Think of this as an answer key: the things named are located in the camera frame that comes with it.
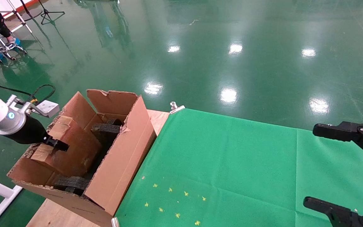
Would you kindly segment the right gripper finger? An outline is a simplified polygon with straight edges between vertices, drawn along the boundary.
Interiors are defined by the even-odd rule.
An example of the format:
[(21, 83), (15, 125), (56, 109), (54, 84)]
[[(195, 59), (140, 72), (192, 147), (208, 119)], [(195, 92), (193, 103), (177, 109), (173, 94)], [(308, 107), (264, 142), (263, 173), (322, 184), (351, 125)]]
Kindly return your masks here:
[(338, 141), (353, 141), (363, 150), (363, 123), (341, 122), (339, 125), (316, 124), (313, 134)]
[(303, 201), (304, 207), (325, 214), (333, 227), (363, 227), (363, 216), (324, 200), (307, 196)]

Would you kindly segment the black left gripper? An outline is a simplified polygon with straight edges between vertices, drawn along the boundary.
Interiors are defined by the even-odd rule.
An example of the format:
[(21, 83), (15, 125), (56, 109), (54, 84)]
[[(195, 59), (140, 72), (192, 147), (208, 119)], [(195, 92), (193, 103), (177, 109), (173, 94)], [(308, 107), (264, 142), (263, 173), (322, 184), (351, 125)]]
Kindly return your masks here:
[(6, 135), (5, 137), (19, 144), (44, 142), (44, 144), (61, 151), (67, 151), (69, 148), (69, 145), (65, 142), (49, 136), (44, 126), (36, 118), (31, 116), (26, 116), (25, 123), (19, 131), (11, 135)]

